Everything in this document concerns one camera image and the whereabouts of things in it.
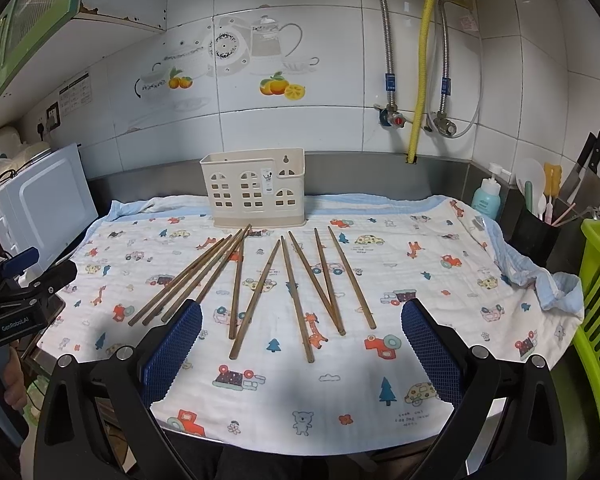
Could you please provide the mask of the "person's left hand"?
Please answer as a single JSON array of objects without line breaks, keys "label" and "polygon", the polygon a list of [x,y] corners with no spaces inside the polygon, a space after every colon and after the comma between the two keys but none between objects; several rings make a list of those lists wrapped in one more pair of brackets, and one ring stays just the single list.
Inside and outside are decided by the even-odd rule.
[{"label": "person's left hand", "polygon": [[21,410],[27,404],[27,391],[17,351],[9,348],[9,360],[4,368],[5,402],[14,410]]}]

